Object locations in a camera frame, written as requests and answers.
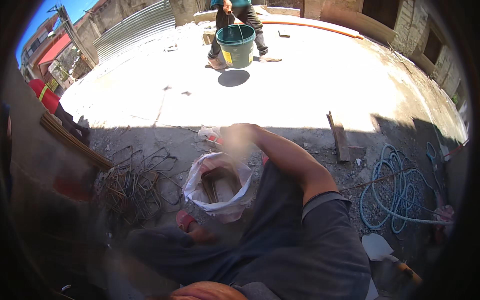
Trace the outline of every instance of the wrist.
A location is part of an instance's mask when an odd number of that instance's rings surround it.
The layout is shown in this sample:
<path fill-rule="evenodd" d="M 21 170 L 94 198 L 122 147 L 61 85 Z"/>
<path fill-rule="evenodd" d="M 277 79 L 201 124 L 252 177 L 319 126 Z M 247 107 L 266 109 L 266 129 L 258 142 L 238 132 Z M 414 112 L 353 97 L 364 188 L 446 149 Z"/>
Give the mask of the wrist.
<path fill-rule="evenodd" d="M 257 124 L 249 124 L 250 140 L 255 145 L 259 145 L 260 135 L 264 131 L 263 127 L 258 126 Z"/>

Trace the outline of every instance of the utility pole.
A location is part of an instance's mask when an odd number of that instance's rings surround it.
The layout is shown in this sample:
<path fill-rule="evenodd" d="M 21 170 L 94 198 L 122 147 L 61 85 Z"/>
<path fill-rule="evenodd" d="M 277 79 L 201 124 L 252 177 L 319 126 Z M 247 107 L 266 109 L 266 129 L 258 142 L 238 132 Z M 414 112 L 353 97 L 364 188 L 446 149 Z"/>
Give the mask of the utility pole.
<path fill-rule="evenodd" d="M 59 18 L 62 22 L 63 28 L 65 28 L 65 32 L 70 37 L 70 40 L 72 40 L 75 46 L 80 49 L 80 51 L 83 53 L 83 55 L 86 58 L 86 62 L 88 66 L 91 69 L 93 69 L 96 64 L 92 58 L 92 55 L 90 54 L 90 52 L 88 52 L 87 48 L 85 48 L 82 41 L 80 40 L 80 37 L 77 34 L 77 30 L 75 29 L 72 22 L 70 21 L 70 17 L 68 16 L 67 11 L 65 10 L 65 7 L 61 5 L 56 9 L 56 11 L 59 14 Z"/>

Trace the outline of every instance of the blue sky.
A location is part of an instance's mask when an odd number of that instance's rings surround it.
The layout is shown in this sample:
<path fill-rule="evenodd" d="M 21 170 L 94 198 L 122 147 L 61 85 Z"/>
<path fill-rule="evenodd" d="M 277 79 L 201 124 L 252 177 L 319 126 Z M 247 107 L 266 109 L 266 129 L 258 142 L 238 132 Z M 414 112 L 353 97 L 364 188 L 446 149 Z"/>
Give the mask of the blue sky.
<path fill-rule="evenodd" d="M 98 0 L 63 0 L 63 1 L 55 1 L 55 0 L 45 0 L 39 6 L 38 11 L 33 16 L 32 20 L 28 24 L 27 29 L 25 30 L 20 43 L 17 46 L 15 51 L 15 56 L 17 57 L 18 65 L 20 66 L 20 56 L 22 54 L 22 48 L 28 39 L 35 33 L 37 28 L 49 17 L 53 16 L 55 12 L 47 12 L 50 8 L 52 8 L 55 4 L 60 6 L 63 4 L 65 9 L 67 10 L 68 15 L 72 23 L 75 23 L 78 19 L 80 19 L 85 12 L 91 9 Z"/>

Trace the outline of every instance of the hand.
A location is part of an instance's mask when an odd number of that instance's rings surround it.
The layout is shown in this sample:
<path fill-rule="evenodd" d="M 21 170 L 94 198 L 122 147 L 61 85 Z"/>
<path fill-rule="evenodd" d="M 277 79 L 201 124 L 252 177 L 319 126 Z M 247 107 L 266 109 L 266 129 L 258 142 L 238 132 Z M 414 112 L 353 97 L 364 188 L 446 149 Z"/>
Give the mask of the hand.
<path fill-rule="evenodd" d="M 224 152 L 233 157 L 244 157 L 251 151 L 251 143 L 256 142 L 257 125 L 242 123 L 222 127 L 221 133 L 224 140 Z"/>
<path fill-rule="evenodd" d="M 223 11 L 226 14 L 231 14 L 232 10 L 232 2 L 230 0 L 223 0 Z"/>
<path fill-rule="evenodd" d="M 238 123 L 228 127 L 222 127 L 221 133 L 226 141 L 234 142 L 235 144 L 255 143 L 256 134 L 255 128 L 258 125 L 249 123 Z"/>

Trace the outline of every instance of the corrugated metal sheet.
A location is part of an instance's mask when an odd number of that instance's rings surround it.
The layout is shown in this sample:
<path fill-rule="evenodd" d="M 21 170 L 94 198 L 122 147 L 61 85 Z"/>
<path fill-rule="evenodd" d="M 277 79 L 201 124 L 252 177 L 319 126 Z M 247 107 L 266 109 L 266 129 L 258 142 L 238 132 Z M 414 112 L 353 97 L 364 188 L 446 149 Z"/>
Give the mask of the corrugated metal sheet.
<path fill-rule="evenodd" d="M 172 28 L 175 28 L 175 17 L 170 2 L 160 0 L 110 28 L 93 41 L 93 45 L 102 63 Z"/>

